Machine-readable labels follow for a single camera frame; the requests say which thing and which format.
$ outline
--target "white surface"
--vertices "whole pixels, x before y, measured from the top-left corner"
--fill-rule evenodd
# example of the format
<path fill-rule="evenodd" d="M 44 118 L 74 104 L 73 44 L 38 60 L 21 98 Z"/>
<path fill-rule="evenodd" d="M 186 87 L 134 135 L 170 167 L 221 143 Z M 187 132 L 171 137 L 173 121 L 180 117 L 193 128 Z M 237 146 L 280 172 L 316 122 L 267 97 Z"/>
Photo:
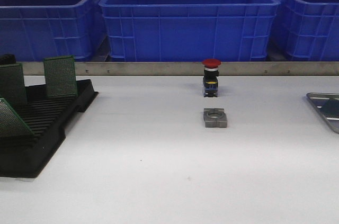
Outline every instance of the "white surface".
<path fill-rule="evenodd" d="M 202 77 L 92 82 L 39 177 L 0 178 L 1 224 L 339 223 L 339 135 L 304 98 L 338 77 L 220 77 L 219 98 Z M 205 128 L 204 107 L 229 128 Z"/>

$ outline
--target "square metal part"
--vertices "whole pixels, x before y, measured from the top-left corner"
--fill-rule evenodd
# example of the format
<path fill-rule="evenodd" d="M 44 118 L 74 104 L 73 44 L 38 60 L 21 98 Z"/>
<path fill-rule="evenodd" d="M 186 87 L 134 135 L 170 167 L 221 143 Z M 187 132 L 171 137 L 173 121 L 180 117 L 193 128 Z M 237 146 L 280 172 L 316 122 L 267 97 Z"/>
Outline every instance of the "square metal part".
<path fill-rule="evenodd" d="M 203 120 L 206 128 L 226 128 L 227 117 L 224 109 L 204 109 Z"/>

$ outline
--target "plastic crate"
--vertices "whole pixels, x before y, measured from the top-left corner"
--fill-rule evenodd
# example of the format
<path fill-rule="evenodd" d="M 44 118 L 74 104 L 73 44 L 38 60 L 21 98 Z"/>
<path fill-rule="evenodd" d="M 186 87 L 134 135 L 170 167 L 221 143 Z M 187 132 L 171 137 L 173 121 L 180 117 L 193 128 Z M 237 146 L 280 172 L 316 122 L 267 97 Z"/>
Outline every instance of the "plastic crate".
<path fill-rule="evenodd" d="M 121 61 L 265 60 L 277 0 L 101 0 Z"/>
<path fill-rule="evenodd" d="M 289 60 L 339 61 L 339 0 L 281 0 L 272 40 Z"/>
<path fill-rule="evenodd" d="M 0 54 L 88 61 L 105 38 L 99 0 L 0 0 Z"/>

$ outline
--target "red button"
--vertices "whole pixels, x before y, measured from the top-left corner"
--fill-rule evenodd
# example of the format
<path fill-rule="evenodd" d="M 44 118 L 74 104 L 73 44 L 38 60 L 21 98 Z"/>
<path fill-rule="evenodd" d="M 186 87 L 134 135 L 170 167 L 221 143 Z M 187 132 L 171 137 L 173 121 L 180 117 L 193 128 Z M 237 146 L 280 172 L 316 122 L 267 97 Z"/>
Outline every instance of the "red button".
<path fill-rule="evenodd" d="M 214 69 L 218 68 L 218 66 L 221 64 L 221 61 L 219 61 L 218 59 L 206 59 L 202 62 L 202 64 L 204 64 L 205 67 L 209 69 Z"/>

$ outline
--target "stainless steel tray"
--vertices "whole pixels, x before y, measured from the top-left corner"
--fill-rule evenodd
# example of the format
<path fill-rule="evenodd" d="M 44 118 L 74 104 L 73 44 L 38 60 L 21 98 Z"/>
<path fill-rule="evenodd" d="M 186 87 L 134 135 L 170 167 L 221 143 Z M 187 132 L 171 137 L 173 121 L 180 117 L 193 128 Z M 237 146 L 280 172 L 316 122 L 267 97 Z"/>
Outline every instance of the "stainless steel tray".
<path fill-rule="evenodd" d="M 334 93 L 308 93 L 307 95 L 308 101 L 314 107 L 314 109 L 319 113 L 319 115 L 323 118 L 323 120 L 327 123 L 327 125 L 336 133 L 339 133 L 339 117 L 333 114 L 325 113 L 322 110 L 322 107 L 329 100 L 339 101 L 339 94 Z"/>

